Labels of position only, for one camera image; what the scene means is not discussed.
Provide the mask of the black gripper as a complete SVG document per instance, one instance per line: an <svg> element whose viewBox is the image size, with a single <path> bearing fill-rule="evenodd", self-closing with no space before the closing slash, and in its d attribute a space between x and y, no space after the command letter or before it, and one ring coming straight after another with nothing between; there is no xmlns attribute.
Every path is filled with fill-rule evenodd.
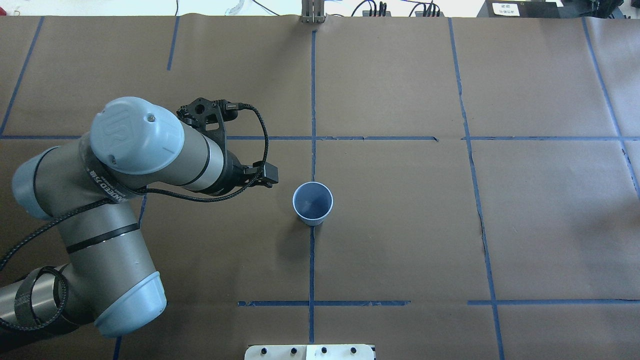
<svg viewBox="0 0 640 360"><path fill-rule="evenodd" d="M272 188L279 183L279 170L269 162L256 161L251 165L245 165L232 152L227 153L226 159L229 164L220 177L220 196L230 194L234 189L247 184L250 184L249 187Z"/></svg>

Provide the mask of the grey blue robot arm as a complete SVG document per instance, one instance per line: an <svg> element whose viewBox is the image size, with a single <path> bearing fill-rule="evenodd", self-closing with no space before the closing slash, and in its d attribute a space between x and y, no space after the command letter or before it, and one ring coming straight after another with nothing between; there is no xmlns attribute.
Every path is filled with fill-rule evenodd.
<svg viewBox="0 0 640 360"><path fill-rule="evenodd" d="M1 289L1 351L93 324L106 338L139 330L167 299L132 199L148 194L200 203L278 183L269 136L251 104L197 98L178 112L137 96L108 102L89 132L21 164L16 202L45 225L12 246L58 227L69 262L33 269Z"/></svg>

